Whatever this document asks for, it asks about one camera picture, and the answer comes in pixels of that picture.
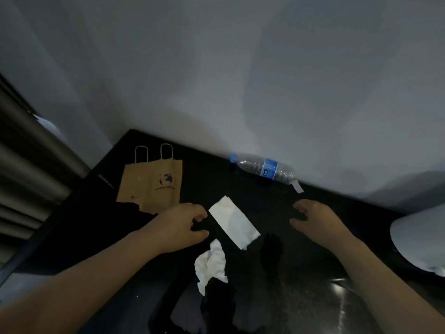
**wall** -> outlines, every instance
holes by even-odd
[[[39,47],[3,56],[0,70],[39,112],[51,102],[54,117],[89,115],[110,143],[134,127],[252,152],[416,211],[445,201],[444,3],[10,0]],[[71,89],[57,101],[55,75]],[[73,93],[82,105],[65,107]]]

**forearm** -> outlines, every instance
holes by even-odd
[[[97,255],[52,277],[0,309],[0,328],[14,333],[76,332],[132,275],[157,255],[133,232]]]
[[[386,334],[445,333],[445,318],[351,237],[333,250]]]

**hand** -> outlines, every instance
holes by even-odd
[[[291,225],[317,244],[333,251],[342,242],[354,238],[329,206],[302,199],[294,203],[293,207],[304,213],[308,220],[292,218]]]
[[[138,232],[150,239],[158,254],[175,252],[198,244],[209,236],[209,231],[191,231],[193,219],[197,222],[207,218],[207,212],[201,205],[192,203],[170,207],[159,214]]]

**white napkin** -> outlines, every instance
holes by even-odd
[[[218,239],[210,244],[210,251],[201,254],[195,260],[195,272],[199,279],[197,288],[204,296],[206,294],[206,286],[212,277],[222,282],[228,282],[224,269],[226,268],[226,256]]]
[[[222,197],[209,209],[209,212],[240,249],[245,250],[260,236],[246,215],[227,196]]]

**paper bag handle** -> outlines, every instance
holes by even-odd
[[[171,146],[171,144],[169,144],[169,143],[162,143],[162,144],[161,144],[161,159],[162,159],[162,146],[163,146],[163,145],[170,145],[170,147],[171,147],[171,157],[174,158],[174,157],[173,157],[173,147]]]
[[[147,149],[147,162],[148,162],[148,147],[146,147],[145,145],[138,145],[134,148],[134,162],[136,163],[136,150],[137,148],[146,148]]]

